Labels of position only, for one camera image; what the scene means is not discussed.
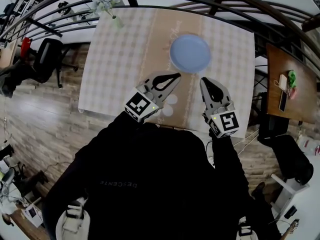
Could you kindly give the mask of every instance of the table runner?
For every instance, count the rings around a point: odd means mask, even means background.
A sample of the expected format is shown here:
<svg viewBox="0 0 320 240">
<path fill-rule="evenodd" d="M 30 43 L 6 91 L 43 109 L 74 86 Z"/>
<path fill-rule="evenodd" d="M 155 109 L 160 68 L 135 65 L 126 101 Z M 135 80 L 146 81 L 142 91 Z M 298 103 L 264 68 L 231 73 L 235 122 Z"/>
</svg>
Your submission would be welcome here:
<svg viewBox="0 0 320 240">
<path fill-rule="evenodd" d="M 199 80 L 210 77 L 225 85 L 239 111 L 243 138 L 251 109 L 254 84 L 254 34 L 198 14 L 155 8 L 118 8 L 124 23 L 117 29 L 109 15 L 100 17 L 82 77 L 79 109 L 117 116 L 126 95 L 155 70 L 177 71 L 171 65 L 172 41 L 184 34 L 202 37 L 211 49 L 211 63 L 197 74 L 182 73 L 178 88 L 150 121 L 208 132 Z"/>
</svg>

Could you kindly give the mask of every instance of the person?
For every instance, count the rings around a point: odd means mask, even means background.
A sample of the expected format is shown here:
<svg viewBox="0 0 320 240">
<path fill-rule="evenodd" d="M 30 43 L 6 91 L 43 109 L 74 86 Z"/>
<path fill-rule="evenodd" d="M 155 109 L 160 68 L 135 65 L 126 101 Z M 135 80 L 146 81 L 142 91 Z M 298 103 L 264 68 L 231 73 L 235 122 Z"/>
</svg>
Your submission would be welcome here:
<svg viewBox="0 0 320 240">
<path fill-rule="evenodd" d="M 88 239 L 235 240 L 243 216 L 259 240 L 280 239 L 264 219 L 270 208 L 254 211 L 231 138 L 210 136 L 215 168 L 193 133 L 122 112 L 75 154 L 47 194 L 42 215 L 50 238 L 67 206 L 86 195 Z"/>
</svg>

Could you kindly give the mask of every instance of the red object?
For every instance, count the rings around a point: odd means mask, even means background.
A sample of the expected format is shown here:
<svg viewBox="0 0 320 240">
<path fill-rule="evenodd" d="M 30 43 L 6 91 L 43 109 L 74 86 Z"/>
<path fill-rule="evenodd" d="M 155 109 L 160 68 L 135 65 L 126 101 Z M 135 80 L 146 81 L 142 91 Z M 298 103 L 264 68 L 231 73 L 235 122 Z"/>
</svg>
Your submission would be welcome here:
<svg viewBox="0 0 320 240">
<path fill-rule="evenodd" d="M 30 49 L 31 40 L 28 37 L 25 37 L 21 44 L 21 57 L 23 59 L 27 58 L 28 50 Z"/>
</svg>

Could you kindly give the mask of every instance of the checkered tablecloth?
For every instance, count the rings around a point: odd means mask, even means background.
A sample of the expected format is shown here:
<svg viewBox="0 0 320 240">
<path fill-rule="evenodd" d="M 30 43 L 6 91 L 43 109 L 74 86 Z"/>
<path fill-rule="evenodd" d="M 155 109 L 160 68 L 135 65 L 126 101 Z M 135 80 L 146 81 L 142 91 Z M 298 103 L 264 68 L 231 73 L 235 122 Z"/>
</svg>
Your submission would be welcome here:
<svg viewBox="0 0 320 240">
<path fill-rule="evenodd" d="M 114 13 L 124 23 L 121 29 L 117 29 L 108 14 L 100 17 L 85 62 L 79 109 L 112 116 L 117 116 L 124 110 L 126 95 L 141 77 L 145 54 L 148 54 L 148 39 L 151 35 L 157 35 L 152 29 L 157 10 L 163 9 L 114 9 Z M 184 17 L 189 14 L 177 11 L 174 13 L 184 14 Z M 233 136 L 243 138 L 247 130 L 254 86 L 254 34 L 217 19 L 201 15 L 198 18 L 200 36 L 211 49 L 211 65 L 201 71 L 198 77 L 213 78 L 228 88 L 240 116 L 240 129 Z M 195 84 L 192 91 L 194 93 L 186 128 L 208 132 L 209 126 L 201 116 L 205 105 L 199 84 Z"/>
</svg>

